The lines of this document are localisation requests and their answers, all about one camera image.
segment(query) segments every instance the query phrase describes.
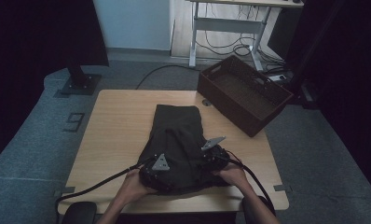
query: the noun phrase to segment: person's left hand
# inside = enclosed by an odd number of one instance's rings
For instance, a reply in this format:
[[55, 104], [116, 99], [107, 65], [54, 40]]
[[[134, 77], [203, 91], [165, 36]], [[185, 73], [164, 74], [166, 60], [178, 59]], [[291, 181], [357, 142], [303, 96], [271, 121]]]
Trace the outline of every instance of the person's left hand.
[[121, 188], [118, 190], [115, 200], [121, 200], [124, 204], [132, 203], [146, 194], [157, 192], [144, 186], [140, 182], [139, 169], [131, 170], [125, 176]]

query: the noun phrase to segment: table leg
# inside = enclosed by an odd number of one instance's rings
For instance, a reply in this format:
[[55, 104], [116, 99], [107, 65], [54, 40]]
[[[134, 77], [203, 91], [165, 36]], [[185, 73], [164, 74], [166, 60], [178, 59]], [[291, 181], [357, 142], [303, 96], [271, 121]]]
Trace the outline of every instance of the table leg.
[[196, 60], [197, 60], [197, 19], [198, 19], [198, 10], [199, 10], [199, 3], [195, 3], [195, 14], [194, 14], [194, 20], [192, 21], [192, 41], [191, 41], [191, 48], [189, 50], [189, 66], [195, 67]]
[[270, 10], [271, 10], [271, 7], [267, 7], [267, 12], [265, 13], [264, 19], [261, 21], [261, 27], [258, 31], [257, 39], [255, 40], [253, 45], [250, 46], [250, 51], [251, 51], [251, 54], [252, 54], [252, 57], [253, 57], [255, 69], [257, 71], [263, 71], [264, 70], [262, 65], [261, 65], [261, 61], [260, 61], [260, 59], [257, 55], [257, 51], [258, 51], [258, 47], [259, 47], [260, 42], [261, 42], [262, 35], [264, 34], [265, 27], [267, 26], [267, 21], [268, 21], [268, 17], [269, 17], [269, 14], [270, 14]]

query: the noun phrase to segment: wooden table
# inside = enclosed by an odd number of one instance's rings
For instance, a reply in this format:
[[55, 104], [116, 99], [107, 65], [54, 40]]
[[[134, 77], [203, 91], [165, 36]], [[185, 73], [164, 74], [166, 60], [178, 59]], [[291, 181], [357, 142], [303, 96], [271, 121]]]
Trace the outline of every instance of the wooden table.
[[[255, 69], [263, 71], [260, 58], [257, 55], [257, 50], [261, 42], [262, 35], [267, 26], [267, 20], [272, 7], [303, 7], [302, 1], [294, 3], [293, 0], [187, 0], [195, 2], [195, 14], [193, 20], [193, 31], [191, 47], [189, 51], [189, 66], [195, 67], [197, 58], [197, 31], [219, 31], [242, 34], [256, 34], [255, 41], [250, 46], [251, 55], [253, 57]], [[245, 6], [259, 6], [267, 7], [264, 19], [261, 21], [241, 21], [241, 20], [225, 20], [217, 18], [201, 18], [198, 16], [199, 3], [216, 3], [216, 4], [230, 4], [230, 5], [245, 5]]]
[[[235, 153], [254, 171], [277, 210], [288, 208], [286, 193], [273, 188], [282, 181], [265, 132], [253, 138], [247, 136], [212, 105], [203, 105], [203, 99], [195, 91], [101, 91], [66, 186], [76, 187], [75, 192], [79, 192], [134, 165], [147, 143], [157, 104], [195, 105], [199, 108], [205, 138], [226, 136], [220, 146]], [[103, 213], [124, 177], [86, 195], [63, 201], [60, 212], [64, 214], [73, 202], [91, 201], [98, 204], [98, 213]], [[256, 192], [262, 195], [248, 177]], [[241, 199], [235, 187], [204, 189], [182, 196], [148, 195], [129, 204], [123, 213], [240, 211]]]

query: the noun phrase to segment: gray carpet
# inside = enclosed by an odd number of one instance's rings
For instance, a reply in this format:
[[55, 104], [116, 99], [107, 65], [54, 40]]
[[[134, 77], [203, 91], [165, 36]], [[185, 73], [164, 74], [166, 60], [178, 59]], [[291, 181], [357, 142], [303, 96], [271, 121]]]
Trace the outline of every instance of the gray carpet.
[[[103, 75], [91, 96], [54, 97], [68, 73], [47, 76], [39, 102], [0, 156], [0, 224], [54, 223], [55, 192], [70, 174], [99, 90], [134, 89], [165, 64], [83, 67]], [[195, 90], [197, 83], [198, 72], [169, 67], [140, 89]], [[76, 128], [66, 122], [72, 113], [85, 114], [77, 132], [66, 131]], [[320, 111], [288, 105], [266, 131], [290, 201], [278, 211], [282, 223], [371, 223], [371, 186]], [[242, 213], [237, 222], [244, 223]]]

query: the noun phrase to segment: dark background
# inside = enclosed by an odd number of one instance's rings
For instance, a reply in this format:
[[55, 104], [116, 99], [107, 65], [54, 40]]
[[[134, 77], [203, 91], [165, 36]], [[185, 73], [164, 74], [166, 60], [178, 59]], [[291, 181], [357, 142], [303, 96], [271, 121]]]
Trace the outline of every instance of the dark background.
[[0, 153], [66, 57], [108, 65], [91, 0], [0, 1]]
[[371, 1], [308, 0], [286, 61], [371, 183]]

